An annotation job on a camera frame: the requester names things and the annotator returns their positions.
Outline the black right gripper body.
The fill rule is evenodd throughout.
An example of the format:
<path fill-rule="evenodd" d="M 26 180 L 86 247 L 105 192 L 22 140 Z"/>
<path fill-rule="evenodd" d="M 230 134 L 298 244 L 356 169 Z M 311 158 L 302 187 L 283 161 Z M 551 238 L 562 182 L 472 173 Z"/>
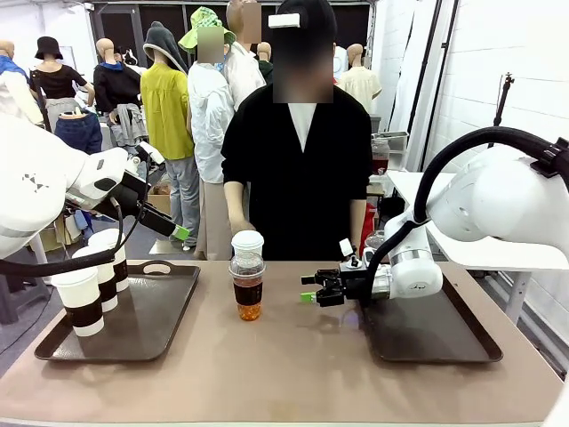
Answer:
<path fill-rule="evenodd" d="M 342 294 L 339 305 L 343 305 L 346 301 L 358 301 L 361 305 L 369 304 L 371 288 L 367 281 L 367 268 L 363 262 L 359 262 L 357 266 L 353 266 L 352 262 L 341 262 L 339 279 Z"/>

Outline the person's right hand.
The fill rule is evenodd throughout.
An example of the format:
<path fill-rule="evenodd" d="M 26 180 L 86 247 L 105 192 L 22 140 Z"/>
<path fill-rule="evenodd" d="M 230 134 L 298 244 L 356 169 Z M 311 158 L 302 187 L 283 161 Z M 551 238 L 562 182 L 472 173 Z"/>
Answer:
<path fill-rule="evenodd" d="M 255 230 L 255 227 L 249 221 L 247 221 L 244 216 L 230 217 L 229 224 L 233 237 L 241 231 Z"/>

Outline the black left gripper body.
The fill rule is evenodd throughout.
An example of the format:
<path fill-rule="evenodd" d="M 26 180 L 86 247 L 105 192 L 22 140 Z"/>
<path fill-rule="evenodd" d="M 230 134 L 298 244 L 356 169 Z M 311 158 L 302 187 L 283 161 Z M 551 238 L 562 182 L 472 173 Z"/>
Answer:
<path fill-rule="evenodd" d="M 148 190 L 149 184 L 142 180 L 141 177 L 125 172 L 122 181 L 100 203 L 100 214 L 111 219 L 118 218 L 116 208 L 110 200 L 113 197 L 120 205 L 124 218 L 128 216 L 136 217 L 146 202 Z"/>

